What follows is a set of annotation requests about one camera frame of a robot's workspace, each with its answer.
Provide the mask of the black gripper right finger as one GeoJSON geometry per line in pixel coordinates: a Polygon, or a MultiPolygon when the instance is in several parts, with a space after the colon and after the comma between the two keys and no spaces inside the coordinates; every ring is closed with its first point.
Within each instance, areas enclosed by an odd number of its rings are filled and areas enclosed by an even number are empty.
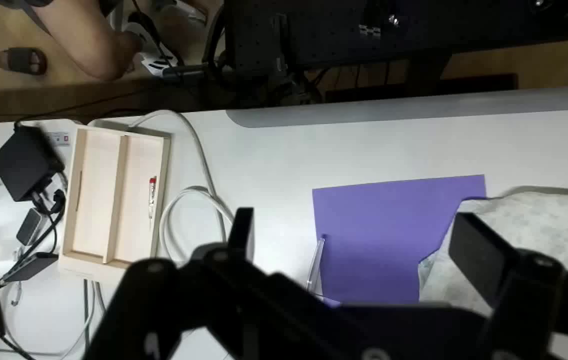
{"type": "Polygon", "coordinates": [[[552,337],[568,337],[568,269],[542,252],[509,246],[470,213],[455,217],[447,256],[492,308],[478,353],[549,360],[552,337]]]}

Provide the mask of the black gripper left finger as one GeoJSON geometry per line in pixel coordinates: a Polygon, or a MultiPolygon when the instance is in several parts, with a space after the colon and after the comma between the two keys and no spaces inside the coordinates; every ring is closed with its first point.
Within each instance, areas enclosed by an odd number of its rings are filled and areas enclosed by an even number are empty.
{"type": "Polygon", "coordinates": [[[233,360],[336,360],[326,307],[249,261],[253,211],[239,208],[226,244],[184,266],[134,263],[81,360],[169,360],[189,331],[208,331],[233,360]]]}

